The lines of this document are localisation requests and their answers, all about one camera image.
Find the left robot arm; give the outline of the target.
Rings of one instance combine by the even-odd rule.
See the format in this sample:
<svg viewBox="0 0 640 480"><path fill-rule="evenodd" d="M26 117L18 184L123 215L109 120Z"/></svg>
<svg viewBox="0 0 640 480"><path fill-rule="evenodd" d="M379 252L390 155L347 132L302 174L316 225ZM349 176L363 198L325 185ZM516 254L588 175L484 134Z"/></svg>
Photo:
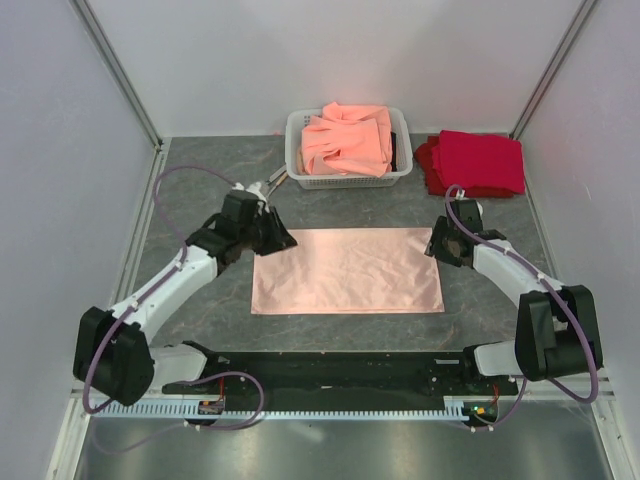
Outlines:
<svg viewBox="0 0 640 480"><path fill-rule="evenodd" d="M106 310L92 307L82 315L73 375L83 382L83 392L96 390L123 406L173 383L211 392L220 371L201 348L188 343L153 348L151 341L187 300L244 252L267 256L296 244L263 195L230 191L220 212L189 235L177 256L143 287Z"/></svg>

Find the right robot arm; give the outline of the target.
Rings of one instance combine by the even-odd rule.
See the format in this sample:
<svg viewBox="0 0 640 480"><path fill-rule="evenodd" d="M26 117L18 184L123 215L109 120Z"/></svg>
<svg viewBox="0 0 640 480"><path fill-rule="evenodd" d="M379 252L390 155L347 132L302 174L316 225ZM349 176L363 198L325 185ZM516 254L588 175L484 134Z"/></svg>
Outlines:
<svg viewBox="0 0 640 480"><path fill-rule="evenodd" d="M491 281L516 307L515 337L469 349L458 381L477 394L494 376L529 381L576 374L597 379L603 354L594 297L583 285L566 285L535 267L497 230L487 230L473 199L447 200L425 254L454 267L467 267Z"/></svg>

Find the light pink satin napkin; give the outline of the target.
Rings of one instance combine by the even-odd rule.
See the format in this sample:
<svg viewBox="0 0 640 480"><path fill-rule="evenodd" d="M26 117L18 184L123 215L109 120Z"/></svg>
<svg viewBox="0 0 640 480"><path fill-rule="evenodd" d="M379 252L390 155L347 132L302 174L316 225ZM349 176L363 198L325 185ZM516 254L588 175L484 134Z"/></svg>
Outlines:
<svg viewBox="0 0 640 480"><path fill-rule="evenodd" d="M258 315L445 311L429 228L298 229L297 245L254 258Z"/></svg>

